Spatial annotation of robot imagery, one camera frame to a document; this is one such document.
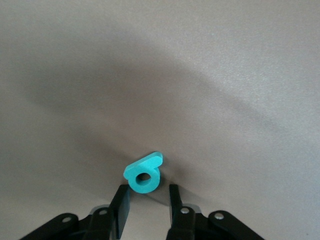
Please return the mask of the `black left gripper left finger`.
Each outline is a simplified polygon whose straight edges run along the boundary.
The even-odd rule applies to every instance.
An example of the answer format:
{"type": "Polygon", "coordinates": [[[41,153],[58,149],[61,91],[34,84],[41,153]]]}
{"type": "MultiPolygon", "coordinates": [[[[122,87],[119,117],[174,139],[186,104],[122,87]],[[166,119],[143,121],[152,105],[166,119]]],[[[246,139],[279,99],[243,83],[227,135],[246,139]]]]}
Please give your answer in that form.
{"type": "Polygon", "coordinates": [[[25,240],[119,240],[130,211],[130,188],[118,187],[110,205],[100,206],[83,219],[62,213],[23,238],[25,240]]]}

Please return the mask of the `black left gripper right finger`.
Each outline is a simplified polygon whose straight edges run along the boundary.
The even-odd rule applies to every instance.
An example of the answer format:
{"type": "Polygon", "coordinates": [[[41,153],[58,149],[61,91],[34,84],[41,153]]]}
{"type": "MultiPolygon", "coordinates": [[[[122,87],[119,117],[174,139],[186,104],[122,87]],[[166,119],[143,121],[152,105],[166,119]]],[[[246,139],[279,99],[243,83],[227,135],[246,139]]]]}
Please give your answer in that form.
{"type": "Polygon", "coordinates": [[[260,240],[262,237],[231,213],[218,210],[208,217],[183,204],[177,184],[169,185],[171,228],[168,240],[260,240]]]}

